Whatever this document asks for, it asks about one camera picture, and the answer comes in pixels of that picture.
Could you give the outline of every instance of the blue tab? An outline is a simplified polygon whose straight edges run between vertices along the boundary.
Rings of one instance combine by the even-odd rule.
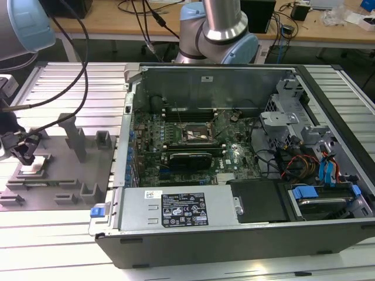
[[[358,185],[356,185],[356,184],[352,185],[352,189],[353,189],[353,192],[356,195],[356,197],[361,195],[362,192],[361,192],[361,189],[359,189]]]
[[[319,197],[314,186],[298,186],[292,192],[296,199]]]
[[[325,183],[329,183],[331,186],[333,186],[334,184],[332,183],[331,181],[331,178],[330,178],[330,174],[332,173],[332,170],[333,170],[333,163],[332,162],[328,162],[328,165],[327,165],[327,171],[326,171],[326,176],[325,176]]]
[[[104,207],[103,208],[100,208],[100,207],[91,208],[90,217],[91,218],[104,218],[105,208]]]

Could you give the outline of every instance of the white label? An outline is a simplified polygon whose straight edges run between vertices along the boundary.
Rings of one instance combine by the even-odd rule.
[[[202,82],[212,82],[213,76],[202,76],[201,81]]]
[[[207,217],[193,217],[193,220],[194,218],[196,221],[207,221]]]
[[[162,198],[162,190],[146,190],[145,199],[160,199]]]

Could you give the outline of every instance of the sticker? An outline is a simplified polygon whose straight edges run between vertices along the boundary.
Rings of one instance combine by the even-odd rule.
[[[145,199],[160,199],[162,198],[162,190],[146,190]]]
[[[202,76],[201,77],[201,82],[212,82],[213,81],[213,76]]]
[[[204,193],[161,194],[161,198],[164,227],[196,227],[209,224]]]

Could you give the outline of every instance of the blue latch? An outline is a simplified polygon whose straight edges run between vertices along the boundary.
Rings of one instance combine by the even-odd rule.
[[[361,195],[361,189],[359,189],[358,185],[356,185],[356,184],[352,185],[352,189],[353,189],[353,192],[356,195],[356,197]]]
[[[292,190],[294,198],[317,198],[318,194],[314,186],[298,186]]]
[[[105,217],[105,207],[94,207],[90,211],[91,218],[104,218]]]

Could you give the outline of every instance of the black box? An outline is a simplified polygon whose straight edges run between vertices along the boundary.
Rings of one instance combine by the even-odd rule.
[[[291,18],[293,20],[299,20],[303,22],[306,17],[308,12],[310,11],[311,6],[310,5],[300,5],[300,4],[294,4],[293,10],[291,12]]]
[[[241,0],[241,10],[247,15],[248,31],[267,33],[276,0]]]
[[[74,16],[59,0],[39,0],[44,10],[51,16],[74,19]],[[91,8],[93,0],[65,0],[65,2],[83,19]]]

